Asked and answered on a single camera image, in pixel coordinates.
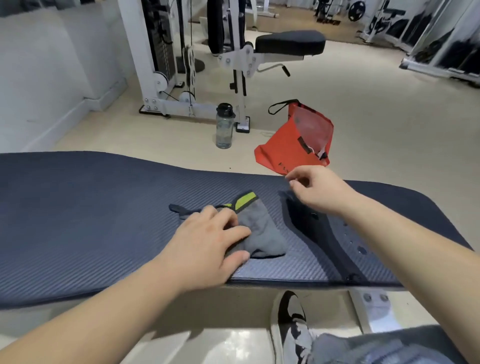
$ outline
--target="person's left hand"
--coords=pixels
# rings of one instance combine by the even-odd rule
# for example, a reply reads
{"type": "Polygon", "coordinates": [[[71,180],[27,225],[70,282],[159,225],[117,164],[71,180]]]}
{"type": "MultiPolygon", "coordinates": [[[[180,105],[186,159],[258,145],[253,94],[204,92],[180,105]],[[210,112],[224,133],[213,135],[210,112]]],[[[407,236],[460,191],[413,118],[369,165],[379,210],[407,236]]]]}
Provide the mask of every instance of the person's left hand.
{"type": "Polygon", "coordinates": [[[237,214],[213,206],[193,213],[179,226],[164,250],[154,259],[180,285],[180,291],[218,286],[249,258],[247,251],[237,251],[225,258],[234,243],[252,232],[238,226],[237,214]]]}

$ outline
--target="water bottle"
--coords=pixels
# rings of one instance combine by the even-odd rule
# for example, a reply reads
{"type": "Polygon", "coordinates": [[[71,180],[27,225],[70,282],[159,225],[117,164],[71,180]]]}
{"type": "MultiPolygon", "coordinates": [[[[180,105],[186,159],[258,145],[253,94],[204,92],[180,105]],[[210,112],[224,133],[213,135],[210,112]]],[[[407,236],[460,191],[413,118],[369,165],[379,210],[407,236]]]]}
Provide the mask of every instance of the water bottle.
{"type": "Polygon", "coordinates": [[[216,109],[216,146],[228,149],[232,146],[233,123],[235,114],[233,106],[222,102],[216,109]]]}

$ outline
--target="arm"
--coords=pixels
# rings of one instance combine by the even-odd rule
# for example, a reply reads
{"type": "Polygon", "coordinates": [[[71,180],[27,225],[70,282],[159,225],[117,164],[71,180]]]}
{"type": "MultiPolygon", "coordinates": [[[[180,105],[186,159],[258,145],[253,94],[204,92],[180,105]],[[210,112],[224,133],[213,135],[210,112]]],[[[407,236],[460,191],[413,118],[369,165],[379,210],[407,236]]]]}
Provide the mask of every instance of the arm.
{"type": "Polygon", "coordinates": [[[338,215],[354,227],[439,322],[468,362],[477,362],[479,255],[355,192],[327,168],[298,167],[287,179],[303,203],[338,215]]]}
{"type": "Polygon", "coordinates": [[[224,258],[251,233],[237,224],[230,209],[192,214],[155,259],[7,346],[0,363],[119,363],[179,294],[220,285],[248,260],[246,251],[224,258]]]}

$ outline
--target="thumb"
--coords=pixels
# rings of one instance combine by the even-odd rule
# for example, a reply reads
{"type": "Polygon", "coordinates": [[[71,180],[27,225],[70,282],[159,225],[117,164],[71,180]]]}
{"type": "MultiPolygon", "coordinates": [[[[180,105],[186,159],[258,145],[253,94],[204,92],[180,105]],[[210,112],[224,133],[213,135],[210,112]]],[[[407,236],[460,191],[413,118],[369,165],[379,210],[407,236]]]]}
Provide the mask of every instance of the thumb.
{"type": "Polygon", "coordinates": [[[250,254],[245,250],[239,250],[227,256],[220,267],[222,283],[225,283],[249,259],[250,254]]]}
{"type": "Polygon", "coordinates": [[[307,192],[307,187],[305,187],[297,180],[292,180],[290,181],[290,188],[292,189],[295,196],[297,196],[299,200],[302,201],[302,198],[305,196],[305,192],[307,192]]]}

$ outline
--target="sneaker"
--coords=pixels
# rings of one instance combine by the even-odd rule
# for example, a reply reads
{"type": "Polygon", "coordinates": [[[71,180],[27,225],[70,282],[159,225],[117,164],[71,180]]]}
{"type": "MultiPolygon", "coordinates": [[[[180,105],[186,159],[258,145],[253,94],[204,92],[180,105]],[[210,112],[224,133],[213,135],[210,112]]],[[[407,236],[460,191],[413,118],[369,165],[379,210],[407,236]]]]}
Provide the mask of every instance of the sneaker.
{"type": "Polygon", "coordinates": [[[292,291],[275,298],[271,334],[276,364],[306,364],[312,349],[305,313],[299,298],[292,291]]]}

